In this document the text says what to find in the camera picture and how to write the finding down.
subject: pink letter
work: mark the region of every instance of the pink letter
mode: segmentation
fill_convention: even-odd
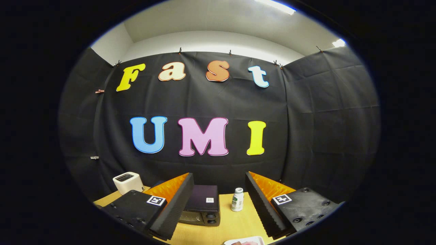
[[[179,151],[181,156],[190,157],[195,154],[191,148],[191,141],[200,155],[204,154],[209,142],[211,142],[211,148],[208,150],[209,155],[224,156],[228,154],[228,149],[225,147],[227,118],[213,118],[205,133],[201,131],[197,121],[191,117],[181,118],[178,123],[182,126],[182,149]]]

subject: white plate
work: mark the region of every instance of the white plate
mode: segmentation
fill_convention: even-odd
[[[257,242],[257,245],[265,245],[265,243],[263,242],[263,238],[261,236],[252,236],[252,237],[246,237],[246,238],[241,238],[241,239],[233,239],[233,240],[228,240],[224,242],[224,245],[232,245],[235,242]]]

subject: table surface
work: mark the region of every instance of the table surface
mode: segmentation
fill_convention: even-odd
[[[94,204],[102,207],[110,204],[117,198],[121,197],[119,191],[116,191],[102,199],[94,201]],[[268,237],[262,222],[254,208],[253,202],[247,192],[244,192],[243,209],[239,212],[231,210],[233,194],[219,195],[219,205],[221,214],[221,223],[219,226],[200,226],[177,223],[171,240],[163,241],[172,245],[222,245],[227,240],[246,238],[252,236],[261,236],[265,244],[273,241]]]

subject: light blue letter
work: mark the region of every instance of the light blue letter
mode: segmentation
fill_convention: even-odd
[[[267,81],[263,80],[262,75],[266,75],[266,71],[262,71],[260,69],[260,66],[255,65],[248,68],[249,71],[253,73],[253,80],[259,87],[266,88],[269,86],[269,83]]]
[[[165,143],[164,138],[164,123],[167,122],[167,118],[164,116],[155,116],[151,118],[151,122],[154,124],[154,137],[153,144],[147,144],[144,140],[144,124],[147,119],[143,117],[134,117],[130,119],[132,124],[132,136],[133,144],[135,147],[144,153],[156,153],[162,150]]]

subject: foam letter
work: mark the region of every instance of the foam letter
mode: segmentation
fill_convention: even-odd
[[[262,121],[251,121],[248,123],[248,127],[251,128],[251,140],[250,148],[247,150],[247,155],[260,155],[265,152],[262,147],[263,129],[266,127],[266,123]]]
[[[171,62],[162,67],[162,72],[159,74],[159,80],[169,81],[171,79],[177,81],[182,80],[186,74],[184,73],[185,64],[182,62]]]
[[[211,143],[211,148],[208,150],[209,155],[224,156],[228,154],[228,149],[225,147],[227,118],[213,118],[204,133],[193,118],[181,118],[178,123],[182,126],[182,149],[179,151],[181,156],[190,157],[195,154],[191,148],[191,141],[200,155],[204,154],[209,142]]]
[[[122,90],[128,90],[130,88],[129,81],[134,82],[136,78],[138,77],[138,73],[140,71],[143,71],[145,69],[145,64],[140,65],[134,65],[125,68],[123,77],[121,78],[121,82],[119,83],[119,86],[116,88],[116,91],[122,91]]]
[[[269,83],[267,81],[263,80],[262,75],[266,75],[266,71],[262,71],[260,69],[260,66],[252,66],[248,68],[249,71],[253,73],[253,80],[259,87],[266,88],[269,86]]]
[[[229,77],[227,71],[229,67],[227,61],[212,61],[208,64],[209,71],[206,72],[206,78],[209,81],[224,82]]]
[[[135,147],[144,153],[156,153],[162,150],[165,143],[164,138],[164,123],[167,122],[167,118],[164,116],[155,116],[151,118],[151,122],[154,124],[154,137],[153,144],[147,144],[144,140],[144,124],[147,119],[143,117],[134,117],[130,119],[132,124],[132,137]]]

